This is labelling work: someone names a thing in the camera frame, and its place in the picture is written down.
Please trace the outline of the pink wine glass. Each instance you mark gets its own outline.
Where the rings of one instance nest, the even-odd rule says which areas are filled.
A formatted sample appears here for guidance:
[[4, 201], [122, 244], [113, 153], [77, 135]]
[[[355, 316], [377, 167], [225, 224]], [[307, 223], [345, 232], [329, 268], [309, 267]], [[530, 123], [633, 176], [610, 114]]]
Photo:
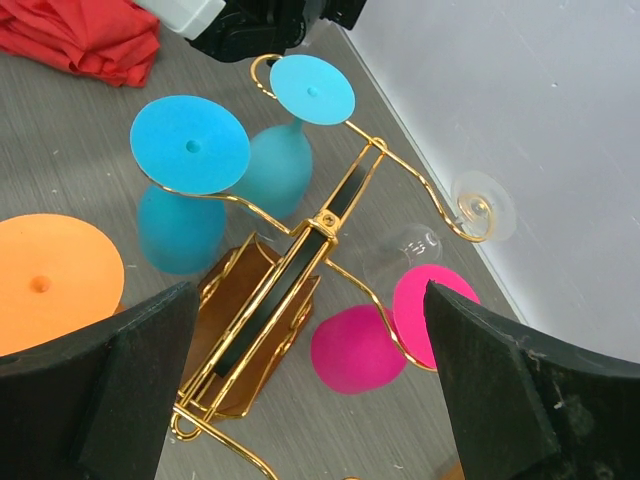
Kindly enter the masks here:
[[[427, 264], [406, 272], [396, 284], [390, 315], [393, 331], [408, 353], [436, 370], [427, 332], [423, 299], [434, 281], [478, 303], [478, 295], [458, 273]], [[315, 330], [310, 357], [319, 379], [331, 390], [356, 395], [393, 382], [408, 364], [372, 304], [350, 307], [323, 321]]]

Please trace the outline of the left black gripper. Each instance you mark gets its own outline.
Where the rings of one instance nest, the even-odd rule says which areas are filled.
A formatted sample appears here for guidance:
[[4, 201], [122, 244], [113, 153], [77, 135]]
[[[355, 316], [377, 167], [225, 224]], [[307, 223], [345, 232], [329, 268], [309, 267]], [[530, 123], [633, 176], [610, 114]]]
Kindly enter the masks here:
[[224, 63], [282, 55], [299, 46], [320, 20], [353, 29], [365, 4], [365, 0], [225, 1], [189, 44]]

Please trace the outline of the light blue wine glass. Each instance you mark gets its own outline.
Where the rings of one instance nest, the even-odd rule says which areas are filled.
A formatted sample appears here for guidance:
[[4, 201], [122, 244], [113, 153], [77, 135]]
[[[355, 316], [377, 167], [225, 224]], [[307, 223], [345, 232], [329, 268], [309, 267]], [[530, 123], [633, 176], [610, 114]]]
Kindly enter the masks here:
[[304, 125], [332, 126], [348, 120], [356, 97], [339, 69], [310, 55], [276, 61], [270, 84], [293, 120], [251, 139], [248, 168], [231, 193], [280, 220], [297, 210], [311, 183], [313, 155]]

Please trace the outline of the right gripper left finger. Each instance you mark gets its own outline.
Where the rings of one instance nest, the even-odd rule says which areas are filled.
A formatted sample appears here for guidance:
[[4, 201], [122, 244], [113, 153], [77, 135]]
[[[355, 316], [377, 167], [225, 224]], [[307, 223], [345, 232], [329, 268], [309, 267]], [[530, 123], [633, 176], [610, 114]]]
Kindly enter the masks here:
[[2, 356], [2, 478], [154, 478], [198, 308], [181, 282]]

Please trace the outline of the red cloth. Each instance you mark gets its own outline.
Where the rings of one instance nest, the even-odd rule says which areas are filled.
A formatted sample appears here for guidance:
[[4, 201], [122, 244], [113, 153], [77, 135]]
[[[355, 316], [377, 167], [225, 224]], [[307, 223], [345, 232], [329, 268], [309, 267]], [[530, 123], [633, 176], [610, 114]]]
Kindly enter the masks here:
[[160, 21], [132, 1], [3, 1], [1, 51], [114, 87], [146, 85]]

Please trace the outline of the gold wine glass rack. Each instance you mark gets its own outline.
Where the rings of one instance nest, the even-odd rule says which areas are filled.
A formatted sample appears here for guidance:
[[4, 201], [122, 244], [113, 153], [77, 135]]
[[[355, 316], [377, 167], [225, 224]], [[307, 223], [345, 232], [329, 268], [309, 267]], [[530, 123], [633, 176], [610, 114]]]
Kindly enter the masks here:
[[[274, 63], [286, 56], [268, 53], [256, 57], [250, 65], [250, 77], [255, 86], [265, 95], [277, 100], [272, 92], [270, 78], [268, 89], [258, 77], [258, 67]], [[419, 181], [429, 195], [437, 213], [459, 238], [470, 243], [482, 243], [495, 234], [497, 228], [497, 207], [489, 197], [477, 192], [461, 193], [456, 199], [459, 213], [452, 219], [445, 211], [433, 186], [412, 166], [398, 157], [380, 137], [374, 137], [356, 126], [349, 119], [342, 122], [350, 130], [366, 140], [365, 146], [336, 186], [322, 208], [313, 217], [302, 220], [294, 229], [270, 216], [253, 203], [231, 194], [216, 194], [216, 199], [237, 203], [255, 213], [294, 242], [284, 256], [275, 259], [263, 249], [256, 234], [250, 235], [231, 254], [220, 271], [200, 289], [200, 310], [206, 309], [221, 285], [227, 285], [229, 275], [240, 265], [243, 255], [253, 245], [256, 259], [262, 259], [266, 270], [260, 273], [255, 286], [248, 293], [241, 293], [242, 304], [216, 337], [210, 351], [195, 367], [178, 389], [170, 421], [171, 432], [183, 442], [195, 440], [206, 433], [220, 444], [260, 471], [265, 479], [279, 479], [272, 468], [258, 455], [250, 451], [214, 426], [217, 420], [244, 418], [263, 386], [270, 379], [281, 358], [288, 352], [299, 335], [299, 331], [310, 316], [312, 296], [320, 278], [312, 275], [320, 264], [328, 266], [352, 285], [366, 294], [377, 308], [386, 329], [398, 350], [408, 362], [427, 371], [427, 367], [411, 356], [393, 331], [389, 315], [376, 293], [363, 281], [330, 258], [338, 246], [338, 234], [359, 203], [379, 164], [386, 158], [393, 160], [401, 168]], [[369, 170], [361, 168], [362, 159], [371, 148], [378, 156]], [[222, 403], [235, 391], [242, 393], [244, 410], [227, 413]]]

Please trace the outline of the orange wine glass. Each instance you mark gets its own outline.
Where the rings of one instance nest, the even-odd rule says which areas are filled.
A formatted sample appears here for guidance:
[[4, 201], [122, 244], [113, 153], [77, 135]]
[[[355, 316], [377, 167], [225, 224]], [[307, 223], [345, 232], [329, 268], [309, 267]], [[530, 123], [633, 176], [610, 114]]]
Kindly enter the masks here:
[[14, 354], [113, 315], [125, 286], [114, 243], [75, 217], [1, 222], [1, 354]]

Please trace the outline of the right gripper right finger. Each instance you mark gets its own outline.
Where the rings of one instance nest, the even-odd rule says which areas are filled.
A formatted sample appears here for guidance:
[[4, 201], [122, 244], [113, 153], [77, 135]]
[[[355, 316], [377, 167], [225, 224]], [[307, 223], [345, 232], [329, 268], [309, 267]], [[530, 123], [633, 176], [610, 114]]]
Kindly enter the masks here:
[[435, 282], [424, 315], [465, 478], [638, 478], [638, 364]]

